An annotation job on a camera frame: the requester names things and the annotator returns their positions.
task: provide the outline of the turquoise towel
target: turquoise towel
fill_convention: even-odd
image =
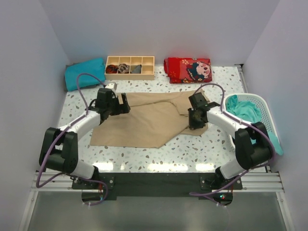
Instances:
[[[105,65],[102,58],[92,59],[86,62],[78,63],[67,67],[65,71],[65,82],[68,91],[76,90],[76,79],[81,73],[89,73],[97,77],[102,82],[105,81]],[[83,75],[79,78],[81,88],[96,85],[99,82],[90,76]]]
[[[228,98],[226,109],[227,112],[230,112],[231,114],[252,123],[260,122],[262,119],[261,111],[254,103],[250,101],[238,101],[237,95],[233,95]],[[283,150],[276,135],[271,131],[268,131],[268,135],[270,141],[274,145],[276,153],[278,155],[283,155]]]

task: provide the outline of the khaki cloth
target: khaki cloth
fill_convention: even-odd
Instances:
[[[188,97],[193,93],[127,93],[130,112],[108,117],[93,130],[90,145],[159,148],[179,134],[203,134],[207,125],[188,128]]]

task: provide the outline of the wooden organizer box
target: wooden organizer box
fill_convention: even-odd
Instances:
[[[108,74],[105,68],[105,78],[107,80],[154,80],[154,56],[108,56],[106,68],[108,65],[127,64],[129,65],[129,74]],[[137,65],[141,65],[141,74],[131,74]]]

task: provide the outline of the white laundry basket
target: white laundry basket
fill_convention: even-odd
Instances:
[[[261,114],[262,114],[261,122],[265,125],[266,130],[275,133],[275,135],[277,136],[276,128],[275,128],[273,119],[271,117],[268,104],[265,102],[265,100],[262,97],[255,95],[255,94],[249,94],[249,93],[230,94],[230,95],[227,95],[223,101],[222,106],[224,109],[226,109],[226,102],[228,98],[233,95],[237,95],[239,102],[240,101],[250,101],[252,103],[255,103],[257,108],[261,110]],[[235,150],[235,145],[233,143],[232,136],[229,136],[229,143],[230,143],[231,148]]]

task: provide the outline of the speckled white surface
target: speckled white surface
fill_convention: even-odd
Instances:
[[[212,70],[212,82],[220,84],[226,94],[244,92],[236,67],[212,67]],[[162,66],[155,67],[155,80],[115,82],[117,92],[175,92],[195,90],[200,86],[169,84]],[[96,98],[98,88],[82,90],[88,103]],[[207,86],[204,91],[211,101],[220,102],[219,88]],[[78,117],[84,108],[78,91],[68,92],[59,126]],[[79,158],[96,165],[100,172],[213,172],[235,158],[227,134],[215,125],[210,125],[201,137],[178,135],[159,149],[90,146],[91,134],[92,131],[79,141]]]

